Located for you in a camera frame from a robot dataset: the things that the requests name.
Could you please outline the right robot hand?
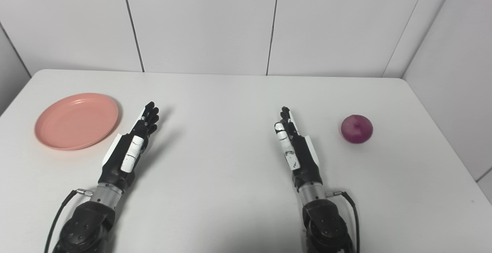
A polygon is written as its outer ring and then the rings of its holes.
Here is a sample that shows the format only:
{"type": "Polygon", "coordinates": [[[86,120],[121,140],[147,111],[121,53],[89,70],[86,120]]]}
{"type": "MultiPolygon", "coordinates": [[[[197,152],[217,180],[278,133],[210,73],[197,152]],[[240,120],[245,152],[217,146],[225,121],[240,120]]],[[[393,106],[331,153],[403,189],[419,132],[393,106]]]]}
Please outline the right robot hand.
{"type": "Polygon", "coordinates": [[[323,184],[318,156],[310,137],[299,133],[288,107],[283,106],[280,115],[281,120],[274,124],[274,130],[291,170],[294,187],[300,191],[304,185],[323,184]]]}

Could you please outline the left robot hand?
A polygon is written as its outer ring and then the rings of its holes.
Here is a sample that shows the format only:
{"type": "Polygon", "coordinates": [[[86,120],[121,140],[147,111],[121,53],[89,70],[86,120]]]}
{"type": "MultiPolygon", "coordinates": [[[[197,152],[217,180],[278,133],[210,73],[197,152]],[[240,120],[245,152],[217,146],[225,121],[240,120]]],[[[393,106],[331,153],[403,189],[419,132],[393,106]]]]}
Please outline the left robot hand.
{"type": "Polygon", "coordinates": [[[133,128],[118,135],[104,158],[98,184],[114,185],[126,192],[133,184],[140,156],[149,145],[150,136],[158,129],[159,109],[153,101],[146,104],[133,128]]]}

